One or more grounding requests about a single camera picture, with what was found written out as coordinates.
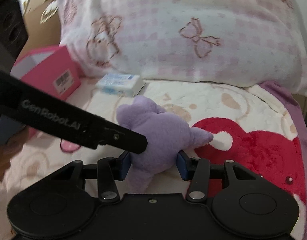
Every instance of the white box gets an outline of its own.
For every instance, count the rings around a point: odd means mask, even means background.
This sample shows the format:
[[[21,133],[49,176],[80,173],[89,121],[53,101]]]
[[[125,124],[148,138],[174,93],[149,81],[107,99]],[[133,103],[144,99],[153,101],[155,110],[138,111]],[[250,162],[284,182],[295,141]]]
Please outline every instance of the white box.
[[[139,75],[108,73],[98,81],[96,87],[107,94],[134,97],[144,85]]]

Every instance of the circular pad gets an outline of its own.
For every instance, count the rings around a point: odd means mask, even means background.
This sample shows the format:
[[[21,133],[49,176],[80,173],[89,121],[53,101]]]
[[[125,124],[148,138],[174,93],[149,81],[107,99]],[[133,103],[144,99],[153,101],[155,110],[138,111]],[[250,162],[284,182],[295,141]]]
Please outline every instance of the circular pad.
[[[93,198],[73,183],[59,180],[32,187],[12,198],[7,209],[13,228],[24,236],[32,239],[70,236],[94,212]]]
[[[276,209],[276,202],[272,197],[260,193],[244,195],[239,200],[240,206],[247,212],[255,215],[266,215]]]

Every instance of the pink fabric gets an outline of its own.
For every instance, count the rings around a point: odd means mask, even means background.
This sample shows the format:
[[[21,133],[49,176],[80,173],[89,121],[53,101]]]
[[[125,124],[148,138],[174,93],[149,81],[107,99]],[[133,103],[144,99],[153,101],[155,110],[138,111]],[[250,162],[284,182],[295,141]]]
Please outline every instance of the pink fabric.
[[[281,87],[276,82],[268,81],[260,84],[260,87],[274,95],[288,110],[295,127],[298,131],[298,137],[301,145],[301,153],[303,159],[303,166],[306,179],[306,197],[307,197],[307,128],[302,117],[302,111],[298,103],[293,99],[290,92]],[[307,212],[306,212],[306,224],[303,240],[307,240]]]
[[[289,0],[57,2],[61,44],[87,76],[122,72],[238,87],[276,80],[307,95],[306,52]]]

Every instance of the red heart pattern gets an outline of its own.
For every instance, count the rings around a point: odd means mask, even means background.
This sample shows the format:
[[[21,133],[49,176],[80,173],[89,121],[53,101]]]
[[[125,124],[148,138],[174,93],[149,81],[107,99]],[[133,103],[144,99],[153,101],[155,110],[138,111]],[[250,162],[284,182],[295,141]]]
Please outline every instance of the red heart pattern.
[[[304,168],[298,137],[290,141],[280,134],[268,131],[246,133],[236,122],[226,118],[207,118],[194,126],[213,134],[224,131],[232,136],[232,146],[228,151],[205,145],[195,149],[199,157],[209,159],[215,164],[234,160],[283,190],[297,194],[306,203]],[[209,196],[220,190],[219,181],[211,180]]]

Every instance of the stuffed animal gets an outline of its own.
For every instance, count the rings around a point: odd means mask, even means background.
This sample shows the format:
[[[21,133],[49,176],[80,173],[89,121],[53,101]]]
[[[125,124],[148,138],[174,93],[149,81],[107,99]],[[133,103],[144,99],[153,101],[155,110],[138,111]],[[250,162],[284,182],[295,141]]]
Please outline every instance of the stuffed animal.
[[[213,139],[212,133],[189,127],[181,117],[167,113],[144,96],[136,96],[132,105],[119,106],[117,121],[119,125],[145,135],[148,141],[142,154],[132,153],[132,166],[126,178],[131,193],[145,192],[155,174],[175,164],[180,150],[198,148]]]

